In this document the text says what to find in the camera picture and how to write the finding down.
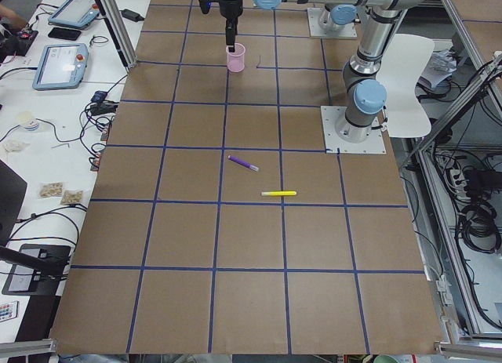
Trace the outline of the person's hand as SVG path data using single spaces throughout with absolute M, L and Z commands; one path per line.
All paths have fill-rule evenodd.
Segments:
M 3 4 L 0 5 L 0 14 L 1 18 L 5 18 L 9 26 L 15 30 L 21 30 L 27 25 L 27 21 L 23 17 Z

